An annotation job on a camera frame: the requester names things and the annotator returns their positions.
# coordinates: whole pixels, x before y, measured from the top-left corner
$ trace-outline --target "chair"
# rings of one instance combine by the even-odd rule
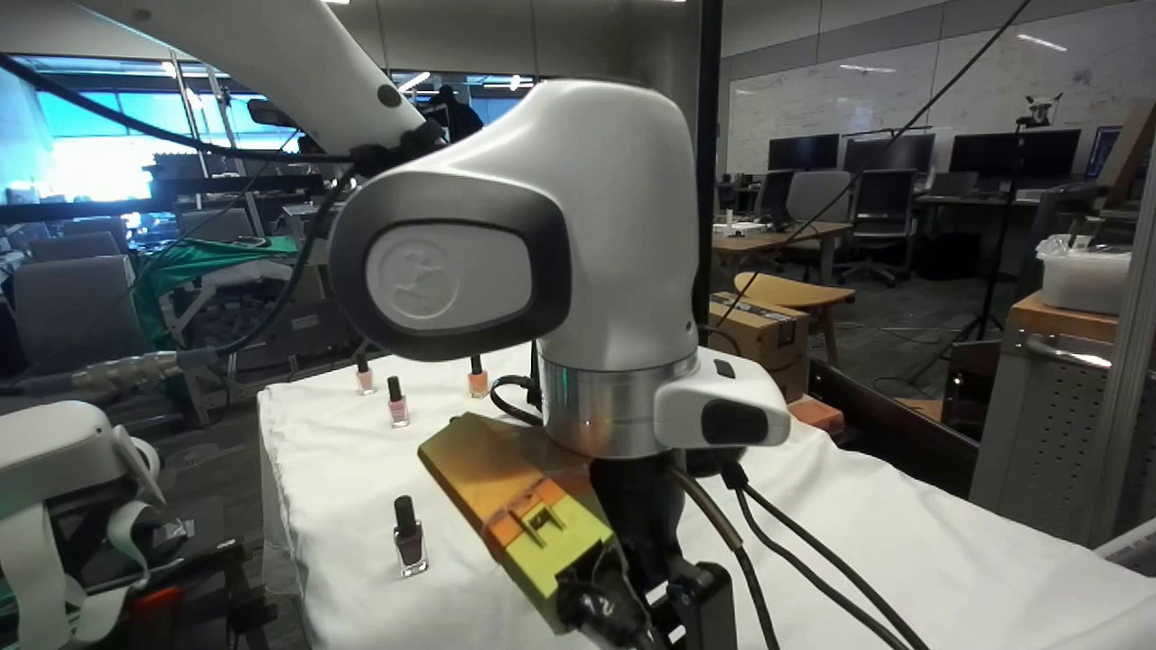
[[[78,231],[61,237],[27,241],[32,262],[41,259],[78,259],[78,257],[118,257],[113,231]]]
[[[841,283],[868,274],[897,286],[909,274],[915,248],[915,172],[909,170],[869,170],[855,180],[849,248],[858,257],[837,269]]]
[[[61,233],[91,233],[91,231],[106,231],[115,237],[115,248],[126,254],[131,248],[131,231],[118,216],[74,216],[74,221],[64,221],[56,226]]]
[[[846,225],[854,216],[849,184],[854,184],[854,172],[846,172],[846,170],[796,172],[792,192],[786,192],[786,214],[796,216],[796,225],[803,225],[816,214],[819,214],[819,221]],[[805,237],[805,241],[792,241],[781,259],[798,262],[803,278],[808,278],[808,268],[819,268],[819,254],[822,254],[819,241]]]
[[[78,366],[144,350],[133,268],[126,257],[42,259],[9,278],[9,312],[27,371],[71,371]]]
[[[197,241],[253,241],[255,226],[244,210],[183,210],[178,214],[180,237]]]
[[[732,290],[740,291],[752,283],[752,269],[732,278]],[[745,297],[760,308],[786,308],[808,314],[808,333],[822,333],[828,361],[837,366],[837,344],[834,344],[834,308],[855,298],[855,290],[846,286],[808,286],[792,283],[776,274],[760,274]]]
[[[13,324],[13,314],[7,308],[7,297],[0,290],[0,379],[21,377],[26,371],[26,348]]]

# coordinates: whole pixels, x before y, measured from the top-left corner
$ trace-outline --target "wooden block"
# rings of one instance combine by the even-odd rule
[[[808,422],[808,426],[828,428],[828,434],[841,434],[846,428],[841,413],[834,404],[828,404],[828,399],[808,398],[808,395],[792,399],[792,416],[798,422]]]
[[[897,398],[897,404],[927,420],[927,422],[941,422],[941,399]]]

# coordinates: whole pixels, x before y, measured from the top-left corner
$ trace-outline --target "white sheet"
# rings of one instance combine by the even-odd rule
[[[524,371],[527,350],[484,361],[490,377]],[[371,367],[379,387],[386,371],[401,377],[409,426],[395,428],[386,395],[361,398],[350,367],[259,395],[265,450],[314,639],[339,650],[589,646],[543,623],[415,460],[450,416],[496,416],[487,399],[471,399],[467,361],[386,358]],[[798,422],[786,445],[746,450],[745,464],[760,490],[837,549],[935,650],[1156,646],[1156,581],[997,521],[878,460],[837,450],[814,426]],[[708,490],[746,537],[784,650],[882,646],[746,535],[717,481]],[[415,498],[430,574],[401,579],[389,541],[397,496]],[[862,602],[803,541],[768,521],[767,528]],[[740,646],[761,646],[737,564],[690,505],[679,537],[690,561],[728,566]]]

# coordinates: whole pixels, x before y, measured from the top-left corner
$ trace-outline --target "cardboard box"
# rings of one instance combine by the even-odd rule
[[[740,298],[728,318],[717,324],[732,291],[710,297],[710,348],[760,361],[784,389],[786,399],[798,399],[808,387],[808,318],[803,312],[760,308]]]

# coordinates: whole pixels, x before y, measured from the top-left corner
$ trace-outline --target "wall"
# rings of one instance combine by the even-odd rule
[[[1156,0],[1105,3],[1097,11],[1014,26],[957,90],[927,113],[940,135],[935,162],[951,157],[955,135],[1012,130],[1025,95],[1061,95],[1053,127],[1121,127],[1135,101],[1156,101]],[[1043,49],[1014,38],[1032,33],[1069,49]],[[832,56],[768,77],[727,82],[727,170],[767,170],[767,142],[792,135],[858,135],[899,127],[927,95],[946,82],[987,33],[946,36],[915,47]]]
[[[940,0],[723,0],[723,56],[814,38],[884,15],[902,15]]]
[[[631,77],[624,0],[350,0],[331,11],[386,67]],[[0,0],[0,49],[168,56],[68,0]]]
[[[32,90],[0,71],[0,192],[41,177],[47,142]]]

